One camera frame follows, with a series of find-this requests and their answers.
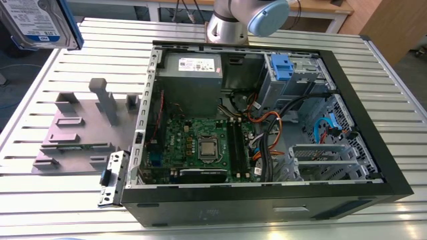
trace open computer tower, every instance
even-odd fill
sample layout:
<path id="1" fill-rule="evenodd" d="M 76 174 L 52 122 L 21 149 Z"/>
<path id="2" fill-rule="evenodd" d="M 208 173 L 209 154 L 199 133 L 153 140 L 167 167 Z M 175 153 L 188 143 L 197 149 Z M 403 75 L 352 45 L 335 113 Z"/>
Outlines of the open computer tower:
<path id="1" fill-rule="evenodd" d="M 164 41 L 101 184 L 144 226 L 337 219 L 412 194 L 331 51 Z"/>

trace slotted aluminum surface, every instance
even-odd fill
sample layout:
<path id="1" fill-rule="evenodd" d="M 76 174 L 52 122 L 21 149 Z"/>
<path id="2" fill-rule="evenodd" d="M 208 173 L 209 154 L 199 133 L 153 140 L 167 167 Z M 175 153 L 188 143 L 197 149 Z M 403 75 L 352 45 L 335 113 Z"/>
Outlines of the slotted aluminum surface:
<path id="1" fill-rule="evenodd" d="M 426 116 L 373 47 L 352 35 L 279 31 L 248 39 L 252 45 L 333 51 L 415 195 L 339 220 L 147 229 L 124 208 L 97 209 L 97 174 L 28 175 L 57 110 L 57 92 L 93 99 L 88 82 L 105 78 L 116 99 L 140 94 L 152 40 L 204 41 L 204 27 L 191 24 L 87 18 L 80 31 L 83 50 L 52 52 L 0 136 L 0 238 L 427 239 Z"/>

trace hard drive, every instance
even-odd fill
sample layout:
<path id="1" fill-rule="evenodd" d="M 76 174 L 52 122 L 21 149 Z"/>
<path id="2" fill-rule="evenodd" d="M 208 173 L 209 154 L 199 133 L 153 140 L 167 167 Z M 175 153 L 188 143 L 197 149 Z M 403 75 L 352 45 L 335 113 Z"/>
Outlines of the hard drive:
<path id="1" fill-rule="evenodd" d="M 0 21 L 20 49 L 79 50 L 83 37 L 65 0 L 0 0 Z"/>

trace motherboard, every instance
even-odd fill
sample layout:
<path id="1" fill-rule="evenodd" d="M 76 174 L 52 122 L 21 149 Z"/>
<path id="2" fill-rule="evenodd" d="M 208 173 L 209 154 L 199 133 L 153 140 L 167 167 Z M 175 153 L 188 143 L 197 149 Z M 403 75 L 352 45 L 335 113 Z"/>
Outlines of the motherboard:
<path id="1" fill-rule="evenodd" d="M 144 182 L 256 182 L 245 147 L 252 138 L 252 124 L 237 119 L 168 119 L 164 150 L 148 153 Z"/>

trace metal bracket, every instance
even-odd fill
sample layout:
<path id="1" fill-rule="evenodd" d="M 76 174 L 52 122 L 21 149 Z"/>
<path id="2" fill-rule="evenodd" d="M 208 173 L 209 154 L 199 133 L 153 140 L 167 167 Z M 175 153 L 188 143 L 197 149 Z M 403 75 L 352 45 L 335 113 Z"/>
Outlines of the metal bracket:
<path id="1" fill-rule="evenodd" d="M 129 164 L 128 151 L 117 151 L 109 155 L 107 169 L 101 172 L 100 181 L 100 199 L 99 208 L 120 208 L 123 188 L 125 186 L 125 177 Z"/>

